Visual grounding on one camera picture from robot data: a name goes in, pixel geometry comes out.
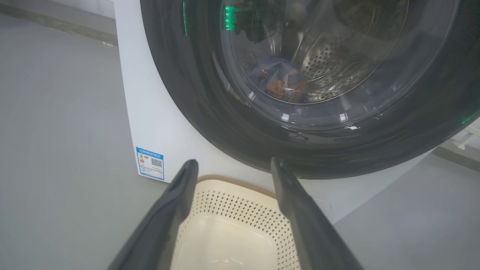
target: white wall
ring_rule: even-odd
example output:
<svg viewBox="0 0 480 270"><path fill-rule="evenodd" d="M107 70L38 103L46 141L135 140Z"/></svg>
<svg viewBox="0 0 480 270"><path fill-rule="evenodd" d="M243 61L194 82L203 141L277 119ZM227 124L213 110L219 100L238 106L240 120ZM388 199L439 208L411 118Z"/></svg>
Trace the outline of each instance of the white wall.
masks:
<svg viewBox="0 0 480 270"><path fill-rule="evenodd" d="M66 6L115 19L114 0L50 0Z"/></svg>

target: plastic basket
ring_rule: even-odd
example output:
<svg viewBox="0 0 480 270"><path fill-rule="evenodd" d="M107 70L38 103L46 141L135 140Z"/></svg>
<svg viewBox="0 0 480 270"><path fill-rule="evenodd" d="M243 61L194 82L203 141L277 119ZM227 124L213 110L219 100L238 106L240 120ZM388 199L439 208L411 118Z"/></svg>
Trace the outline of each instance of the plastic basket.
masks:
<svg viewBox="0 0 480 270"><path fill-rule="evenodd" d="M219 175L199 179L170 269L299 268L290 221L274 194Z"/></svg>

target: washing machine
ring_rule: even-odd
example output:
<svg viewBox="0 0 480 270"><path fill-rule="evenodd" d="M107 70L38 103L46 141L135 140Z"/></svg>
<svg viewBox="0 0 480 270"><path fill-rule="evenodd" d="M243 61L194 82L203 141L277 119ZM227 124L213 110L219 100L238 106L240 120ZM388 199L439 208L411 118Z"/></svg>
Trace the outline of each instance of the washing machine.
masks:
<svg viewBox="0 0 480 270"><path fill-rule="evenodd" d="M116 0L133 151L273 191L286 161L335 223L476 119L474 0Z"/></svg>

